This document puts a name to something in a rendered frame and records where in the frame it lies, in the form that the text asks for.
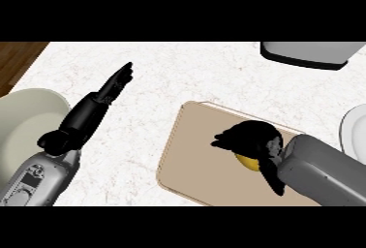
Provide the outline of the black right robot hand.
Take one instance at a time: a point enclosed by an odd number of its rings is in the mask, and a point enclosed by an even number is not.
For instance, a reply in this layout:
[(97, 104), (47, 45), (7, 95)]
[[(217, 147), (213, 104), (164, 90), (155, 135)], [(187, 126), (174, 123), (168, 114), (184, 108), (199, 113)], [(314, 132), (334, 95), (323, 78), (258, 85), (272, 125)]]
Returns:
[(276, 195), (283, 196), (285, 183), (277, 177), (283, 137), (275, 126), (264, 121), (244, 121), (214, 136), (210, 145), (258, 161), (266, 182)]

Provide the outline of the tan wooden tray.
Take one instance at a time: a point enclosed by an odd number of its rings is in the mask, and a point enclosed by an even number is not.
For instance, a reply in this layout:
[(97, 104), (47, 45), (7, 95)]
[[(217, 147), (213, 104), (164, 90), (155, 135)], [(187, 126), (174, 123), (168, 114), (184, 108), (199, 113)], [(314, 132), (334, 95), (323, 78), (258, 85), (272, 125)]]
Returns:
[(179, 110), (156, 180), (159, 186), (204, 205), (314, 206), (294, 189), (277, 196), (261, 173), (235, 154), (211, 145), (214, 136), (255, 117), (211, 102), (186, 102)]

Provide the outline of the cream round plate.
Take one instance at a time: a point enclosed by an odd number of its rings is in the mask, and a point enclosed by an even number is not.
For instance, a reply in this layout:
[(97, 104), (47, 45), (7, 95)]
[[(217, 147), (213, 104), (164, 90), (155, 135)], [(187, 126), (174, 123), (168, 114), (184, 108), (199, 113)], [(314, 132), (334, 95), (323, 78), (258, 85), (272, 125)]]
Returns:
[(40, 137), (59, 128), (69, 113), (63, 96), (30, 88), (0, 98), (0, 190), (24, 161), (41, 151)]

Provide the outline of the white round plate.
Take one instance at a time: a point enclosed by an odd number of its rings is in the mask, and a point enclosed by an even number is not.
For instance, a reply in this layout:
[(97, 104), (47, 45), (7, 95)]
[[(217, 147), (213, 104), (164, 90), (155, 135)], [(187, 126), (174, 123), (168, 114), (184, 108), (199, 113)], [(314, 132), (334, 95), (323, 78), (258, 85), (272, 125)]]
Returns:
[(339, 137), (344, 154), (366, 165), (366, 104), (345, 113)]

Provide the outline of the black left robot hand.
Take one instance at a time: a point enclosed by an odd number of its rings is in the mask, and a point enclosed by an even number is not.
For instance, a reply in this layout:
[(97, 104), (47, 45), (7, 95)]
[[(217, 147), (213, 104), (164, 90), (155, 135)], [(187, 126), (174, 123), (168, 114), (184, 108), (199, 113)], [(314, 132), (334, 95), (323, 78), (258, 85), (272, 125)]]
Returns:
[(90, 140), (125, 84), (133, 80), (133, 63), (128, 62), (109, 77), (97, 92), (90, 92), (71, 109), (59, 129), (37, 141), (44, 151), (59, 156), (78, 150)]

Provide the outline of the yellow lemon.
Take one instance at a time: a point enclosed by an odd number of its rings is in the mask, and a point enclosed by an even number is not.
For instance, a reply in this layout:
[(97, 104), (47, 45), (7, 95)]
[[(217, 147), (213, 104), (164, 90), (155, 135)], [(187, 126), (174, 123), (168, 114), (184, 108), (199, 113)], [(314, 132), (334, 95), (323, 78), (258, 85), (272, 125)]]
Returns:
[(236, 158), (242, 165), (251, 170), (258, 171), (258, 161), (252, 158), (245, 157), (244, 155), (236, 154)]

